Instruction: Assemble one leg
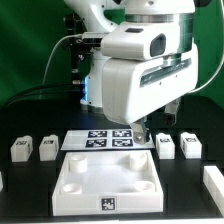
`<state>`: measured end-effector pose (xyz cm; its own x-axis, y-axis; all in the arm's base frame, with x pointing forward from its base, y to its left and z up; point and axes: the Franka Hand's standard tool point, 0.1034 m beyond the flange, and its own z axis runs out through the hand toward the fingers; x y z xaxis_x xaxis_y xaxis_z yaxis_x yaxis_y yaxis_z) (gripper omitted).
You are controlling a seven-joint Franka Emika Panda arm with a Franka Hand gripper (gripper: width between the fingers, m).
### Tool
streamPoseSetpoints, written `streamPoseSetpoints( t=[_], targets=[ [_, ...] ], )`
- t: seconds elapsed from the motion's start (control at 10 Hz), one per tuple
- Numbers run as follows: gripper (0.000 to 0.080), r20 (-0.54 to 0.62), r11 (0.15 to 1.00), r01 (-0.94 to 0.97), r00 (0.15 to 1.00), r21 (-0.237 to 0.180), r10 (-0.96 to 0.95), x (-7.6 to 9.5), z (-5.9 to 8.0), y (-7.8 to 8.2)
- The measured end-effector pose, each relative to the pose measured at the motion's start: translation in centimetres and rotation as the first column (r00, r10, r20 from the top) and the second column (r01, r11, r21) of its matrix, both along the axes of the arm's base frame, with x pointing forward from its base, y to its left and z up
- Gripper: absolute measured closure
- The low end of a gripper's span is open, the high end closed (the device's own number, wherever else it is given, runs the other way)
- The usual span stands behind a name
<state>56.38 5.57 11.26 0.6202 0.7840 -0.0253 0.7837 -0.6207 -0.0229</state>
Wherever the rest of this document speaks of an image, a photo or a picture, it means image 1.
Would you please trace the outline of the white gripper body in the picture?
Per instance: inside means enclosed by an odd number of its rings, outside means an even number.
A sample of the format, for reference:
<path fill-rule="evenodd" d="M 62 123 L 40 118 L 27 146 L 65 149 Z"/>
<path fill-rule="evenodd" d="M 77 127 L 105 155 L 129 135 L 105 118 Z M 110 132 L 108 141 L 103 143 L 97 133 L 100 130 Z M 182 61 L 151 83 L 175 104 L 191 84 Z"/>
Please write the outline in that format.
<path fill-rule="evenodd" d="M 131 124 L 194 89 L 198 49 L 184 53 L 181 63 L 164 67 L 163 59 L 141 62 L 109 59 L 102 75 L 102 105 L 113 122 Z"/>

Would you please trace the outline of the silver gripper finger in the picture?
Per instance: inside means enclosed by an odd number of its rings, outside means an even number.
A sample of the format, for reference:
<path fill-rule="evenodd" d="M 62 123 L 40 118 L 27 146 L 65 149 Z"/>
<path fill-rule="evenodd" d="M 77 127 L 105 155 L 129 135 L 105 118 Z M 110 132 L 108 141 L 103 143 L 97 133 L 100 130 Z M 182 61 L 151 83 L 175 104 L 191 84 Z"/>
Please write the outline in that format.
<path fill-rule="evenodd" d="M 143 118 L 132 123 L 130 127 L 133 131 L 133 139 L 135 143 L 144 145 L 149 141 L 149 130 L 146 128 Z"/>
<path fill-rule="evenodd" d="M 177 114 L 178 114 L 180 102 L 181 102 L 180 99 L 175 99 L 165 106 L 164 113 L 166 117 L 166 122 L 169 125 L 174 125 L 177 121 Z"/>

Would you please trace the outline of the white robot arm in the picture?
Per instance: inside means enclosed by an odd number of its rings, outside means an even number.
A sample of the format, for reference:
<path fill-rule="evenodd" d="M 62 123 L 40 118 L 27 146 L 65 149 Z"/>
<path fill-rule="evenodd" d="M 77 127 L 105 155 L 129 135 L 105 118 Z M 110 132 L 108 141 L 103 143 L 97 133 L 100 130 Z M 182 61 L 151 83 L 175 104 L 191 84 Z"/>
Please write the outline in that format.
<path fill-rule="evenodd" d="M 149 141 L 148 114 L 176 115 L 179 98 L 197 91 L 194 13 L 213 0 L 64 0 L 83 20 L 80 42 L 93 50 L 88 104 Z"/>

